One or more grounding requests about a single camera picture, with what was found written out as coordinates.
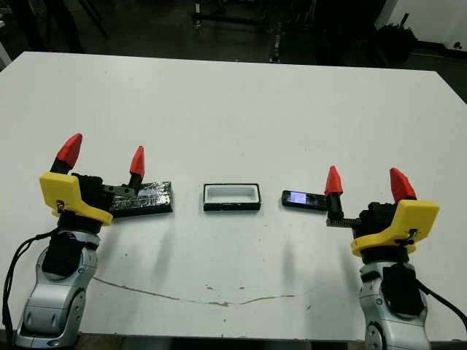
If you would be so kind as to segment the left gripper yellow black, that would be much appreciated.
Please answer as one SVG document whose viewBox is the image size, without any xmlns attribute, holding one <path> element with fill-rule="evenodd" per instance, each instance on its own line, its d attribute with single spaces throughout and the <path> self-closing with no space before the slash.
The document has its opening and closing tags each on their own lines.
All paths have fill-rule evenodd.
<svg viewBox="0 0 467 350">
<path fill-rule="evenodd" d="M 111 207 L 117 196 L 137 196 L 144 178 L 144 147 L 138 146 L 130 166 L 130 181 L 107 185 L 98 176 L 68 174 L 79 157 L 82 134 L 76 133 L 60 148 L 50 171 L 39 178 L 45 204 L 65 230 L 99 232 L 112 224 Z"/>
</svg>

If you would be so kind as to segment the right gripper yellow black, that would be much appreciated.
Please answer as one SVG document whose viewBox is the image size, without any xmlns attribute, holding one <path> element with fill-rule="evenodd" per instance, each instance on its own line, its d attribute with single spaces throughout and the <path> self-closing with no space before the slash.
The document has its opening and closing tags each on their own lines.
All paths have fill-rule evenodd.
<svg viewBox="0 0 467 350">
<path fill-rule="evenodd" d="M 358 218 L 344 218 L 341 177 L 335 166 L 329 169 L 324 191 L 326 225 L 351 229 L 352 253 L 364 260 L 385 253 L 406 259 L 416 250 L 415 244 L 428 237 L 439 212 L 433 201 L 416 200 L 408 177 L 397 168 L 390 169 L 390 187 L 395 203 L 371 202 Z"/>
</svg>

